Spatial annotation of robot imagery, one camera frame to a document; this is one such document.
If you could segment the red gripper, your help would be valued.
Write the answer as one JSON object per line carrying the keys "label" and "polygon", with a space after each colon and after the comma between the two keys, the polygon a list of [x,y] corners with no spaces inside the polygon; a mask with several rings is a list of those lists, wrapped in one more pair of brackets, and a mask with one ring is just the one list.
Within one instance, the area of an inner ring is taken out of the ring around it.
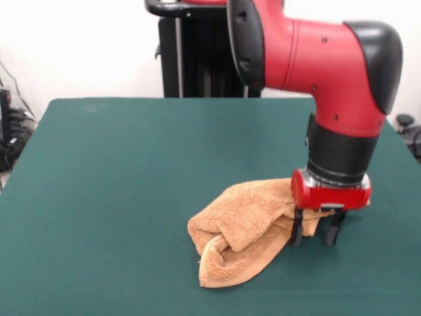
{"label": "red gripper", "polygon": [[346,216],[345,210],[361,209],[370,203],[371,181],[364,174],[357,186],[330,186],[313,178],[306,169],[295,169],[291,177],[291,192],[295,202],[290,246],[300,246],[303,235],[303,210],[336,209],[325,231],[325,245],[334,246]]}

